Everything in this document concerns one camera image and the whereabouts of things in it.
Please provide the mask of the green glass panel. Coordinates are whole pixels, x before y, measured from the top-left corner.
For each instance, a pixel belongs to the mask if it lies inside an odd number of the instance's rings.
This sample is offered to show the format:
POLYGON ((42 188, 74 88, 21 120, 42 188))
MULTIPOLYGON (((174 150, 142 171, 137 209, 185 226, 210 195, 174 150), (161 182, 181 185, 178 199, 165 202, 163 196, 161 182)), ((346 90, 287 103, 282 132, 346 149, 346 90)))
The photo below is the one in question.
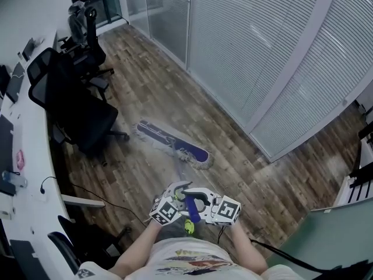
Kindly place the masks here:
POLYGON ((324 270, 373 263, 373 198, 309 212, 278 249, 324 270))

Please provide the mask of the black laptop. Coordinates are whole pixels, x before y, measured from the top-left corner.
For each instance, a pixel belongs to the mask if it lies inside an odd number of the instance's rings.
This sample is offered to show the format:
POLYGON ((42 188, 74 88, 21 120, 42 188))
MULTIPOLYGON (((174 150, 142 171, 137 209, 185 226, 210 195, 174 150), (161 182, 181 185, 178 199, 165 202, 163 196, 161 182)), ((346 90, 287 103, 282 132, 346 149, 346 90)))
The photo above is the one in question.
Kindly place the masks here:
POLYGON ((18 101, 18 95, 24 78, 24 68, 17 63, 12 75, 8 74, 6 66, 0 65, 0 94, 7 96, 12 103, 18 101))

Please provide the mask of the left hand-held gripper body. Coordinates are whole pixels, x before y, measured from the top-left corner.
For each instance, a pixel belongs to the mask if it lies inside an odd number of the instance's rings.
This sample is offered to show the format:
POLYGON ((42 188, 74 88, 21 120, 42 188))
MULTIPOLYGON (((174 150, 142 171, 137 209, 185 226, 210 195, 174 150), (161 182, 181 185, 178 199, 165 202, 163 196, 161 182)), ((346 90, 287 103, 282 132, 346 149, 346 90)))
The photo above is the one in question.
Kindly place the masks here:
POLYGON ((164 191, 154 200, 149 216, 159 225, 169 225, 182 215, 181 211, 178 211, 174 204, 174 197, 166 197, 166 191, 164 191))

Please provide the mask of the clear water bottle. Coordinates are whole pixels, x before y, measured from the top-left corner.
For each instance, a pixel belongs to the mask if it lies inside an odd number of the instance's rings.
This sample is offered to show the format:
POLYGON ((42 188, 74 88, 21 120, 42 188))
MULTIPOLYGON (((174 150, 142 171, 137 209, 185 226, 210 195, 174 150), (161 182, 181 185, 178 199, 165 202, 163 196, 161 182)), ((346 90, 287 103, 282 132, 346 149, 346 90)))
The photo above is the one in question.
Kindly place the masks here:
POLYGON ((3 171, 2 178, 5 182, 13 184, 17 188, 26 188, 27 180, 19 172, 3 171))

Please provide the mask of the tall black office chair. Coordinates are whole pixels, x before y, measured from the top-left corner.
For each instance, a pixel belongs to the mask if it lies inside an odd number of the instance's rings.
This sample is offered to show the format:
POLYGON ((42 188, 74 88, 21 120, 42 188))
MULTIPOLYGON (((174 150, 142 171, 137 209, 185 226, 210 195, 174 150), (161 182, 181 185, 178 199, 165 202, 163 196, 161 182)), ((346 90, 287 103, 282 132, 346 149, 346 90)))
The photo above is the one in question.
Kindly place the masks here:
POLYGON ((114 74, 115 71, 113 68, 100 69, 100 65, 105 63, 106 53, 98 42, 96 30, 97 12, 93 7, 85 8, 86 42, 84 44, 75 43, 74 48, 64 53, 72 57, 75 71, 85 86, 96 87, 101 99, 105 101, 105 91, 108 88, 108 83, 101 76, 106 73, 114 74))

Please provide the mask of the grey desk crossbar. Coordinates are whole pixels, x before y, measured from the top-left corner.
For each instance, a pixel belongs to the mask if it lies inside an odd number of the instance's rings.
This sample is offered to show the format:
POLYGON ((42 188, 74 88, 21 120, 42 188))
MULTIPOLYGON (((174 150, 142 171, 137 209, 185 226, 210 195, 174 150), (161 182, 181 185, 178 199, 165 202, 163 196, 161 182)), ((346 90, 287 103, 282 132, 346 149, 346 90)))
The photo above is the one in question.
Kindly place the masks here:
POLYGON ((105 203, 103 201, 97 201, 93 199, 78 198, 70 195, 62 194, 61 198, 67 205, 79 206, 79 207, 92 207, 92 208, 104 208, 105 203))

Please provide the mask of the glass partition with blinds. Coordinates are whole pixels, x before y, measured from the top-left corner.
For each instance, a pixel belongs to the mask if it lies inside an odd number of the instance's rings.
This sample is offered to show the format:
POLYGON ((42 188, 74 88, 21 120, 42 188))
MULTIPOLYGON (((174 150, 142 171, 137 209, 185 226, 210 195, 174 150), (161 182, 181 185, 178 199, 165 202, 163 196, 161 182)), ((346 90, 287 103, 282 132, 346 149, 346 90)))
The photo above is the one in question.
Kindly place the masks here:
POLYGON ((130 24, 198 81, 272 162, 373 81, 373 0, 125 2, 130 24))

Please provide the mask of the black desk mat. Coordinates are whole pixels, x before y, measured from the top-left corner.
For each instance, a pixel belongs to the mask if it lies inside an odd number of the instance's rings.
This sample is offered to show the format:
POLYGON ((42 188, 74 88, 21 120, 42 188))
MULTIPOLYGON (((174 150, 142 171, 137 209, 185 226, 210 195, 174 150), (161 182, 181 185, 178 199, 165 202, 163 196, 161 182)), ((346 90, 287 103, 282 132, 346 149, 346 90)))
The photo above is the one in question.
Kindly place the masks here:
POLYGON ((0 115, 0 193, 14 196, 15 186, 4 180, 4 172, 13 171, 13 124, 3 115, 0 115))

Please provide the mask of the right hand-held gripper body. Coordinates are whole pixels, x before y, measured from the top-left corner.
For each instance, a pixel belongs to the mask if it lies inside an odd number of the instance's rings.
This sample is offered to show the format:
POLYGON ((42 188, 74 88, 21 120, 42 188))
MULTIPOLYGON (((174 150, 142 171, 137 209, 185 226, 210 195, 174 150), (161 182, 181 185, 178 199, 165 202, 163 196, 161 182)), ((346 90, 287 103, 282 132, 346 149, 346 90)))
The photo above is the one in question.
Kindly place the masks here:
POLYGON ((211 206, 213 225, 233 225, 241 212, 241 203, 224 195, 216 194, 213 200, 207 200, 205 206, 211 206))

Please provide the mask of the blue-handled mop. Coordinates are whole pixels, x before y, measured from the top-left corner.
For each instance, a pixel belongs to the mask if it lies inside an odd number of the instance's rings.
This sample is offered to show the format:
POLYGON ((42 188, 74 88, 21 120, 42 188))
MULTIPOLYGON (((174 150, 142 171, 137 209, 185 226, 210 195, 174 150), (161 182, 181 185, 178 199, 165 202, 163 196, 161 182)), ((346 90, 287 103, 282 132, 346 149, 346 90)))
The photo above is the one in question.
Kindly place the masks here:
MULTIPOLYGON (((182 172, 182 162, 202 170, 208 169, 213 163, 212 155, 207 149, 192 142, 180 132, 160 123, 143 118, 133 125, 132 131, 140 140, 173 157, 178 181, 187 181, 182 172)), ((187 216, 193 223, 201 221, 198 212, 204 209, 206 201, 185 196, 186 210, 181 211, 181 215, 187 216)))

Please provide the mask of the grey shorts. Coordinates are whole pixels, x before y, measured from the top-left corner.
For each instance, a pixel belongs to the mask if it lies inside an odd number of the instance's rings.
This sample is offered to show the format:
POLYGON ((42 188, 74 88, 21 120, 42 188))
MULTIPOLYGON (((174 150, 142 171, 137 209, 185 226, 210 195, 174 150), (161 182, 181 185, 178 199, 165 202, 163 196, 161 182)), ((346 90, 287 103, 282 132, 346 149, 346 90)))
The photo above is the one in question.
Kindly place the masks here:
POLYGON ((172 223, 162 228, 159 233, 159 239, 165 240, 170 238, 187 237, 187 232, 183 223, 172 223))

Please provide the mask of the white printed t-shirt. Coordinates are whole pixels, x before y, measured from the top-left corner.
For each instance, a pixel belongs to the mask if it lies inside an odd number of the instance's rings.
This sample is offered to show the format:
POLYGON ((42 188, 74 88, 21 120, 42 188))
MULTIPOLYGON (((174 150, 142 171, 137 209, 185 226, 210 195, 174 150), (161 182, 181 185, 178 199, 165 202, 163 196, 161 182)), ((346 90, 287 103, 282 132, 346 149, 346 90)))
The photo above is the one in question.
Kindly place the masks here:
POLYGON ((221 247, 191 237, 153 245, 146 265, 121 279, 94 262, 84 262, 74 280, 304 280, 290 267, 275 265, 258 275, 234 263, 221 247))

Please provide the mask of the dark wooden stair railing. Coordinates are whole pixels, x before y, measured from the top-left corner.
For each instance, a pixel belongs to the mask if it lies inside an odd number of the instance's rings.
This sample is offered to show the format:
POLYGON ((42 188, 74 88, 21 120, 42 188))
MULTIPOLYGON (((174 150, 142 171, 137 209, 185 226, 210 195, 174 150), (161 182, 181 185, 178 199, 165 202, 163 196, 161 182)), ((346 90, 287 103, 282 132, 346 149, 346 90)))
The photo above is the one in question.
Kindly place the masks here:
POLYGON ((352 171, 344 178, 334 207, 373 198, 373 121, 358 133, 358 138, 352 171))

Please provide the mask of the white desk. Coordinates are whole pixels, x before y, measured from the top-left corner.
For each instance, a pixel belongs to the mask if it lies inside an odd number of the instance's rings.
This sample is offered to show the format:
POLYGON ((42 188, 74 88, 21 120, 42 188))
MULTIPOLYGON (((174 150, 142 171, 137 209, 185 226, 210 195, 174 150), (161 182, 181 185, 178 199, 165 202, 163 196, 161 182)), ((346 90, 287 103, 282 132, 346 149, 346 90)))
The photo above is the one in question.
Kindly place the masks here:
POLYGON ((48 238, 64 230, 58 216, 68 218, 55 177, 45 110, 30 100, 30 82, 24 76, 17 103, 5 98, 0 114, 13 124, 13 154, 23 151, 24 168, 20 174, 27 187, 7 197, 10 219, 2 221, 8 240, 29 241, 50 280, 72 280, 73 272, 48 238))

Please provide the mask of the black tablet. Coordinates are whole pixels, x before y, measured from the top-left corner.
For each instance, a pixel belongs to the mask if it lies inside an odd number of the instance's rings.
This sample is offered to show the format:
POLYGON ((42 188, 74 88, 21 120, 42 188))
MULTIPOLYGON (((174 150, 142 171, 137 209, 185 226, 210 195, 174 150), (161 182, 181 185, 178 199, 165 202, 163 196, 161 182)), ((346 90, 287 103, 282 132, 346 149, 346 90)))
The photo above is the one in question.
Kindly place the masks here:
POLYGON ((22 56, 26 62, 30 60, 35 47, 36 47, 36 44, 35 44, 34 38, 31 38, 27 42, 25 48, 22 51, 22 56))

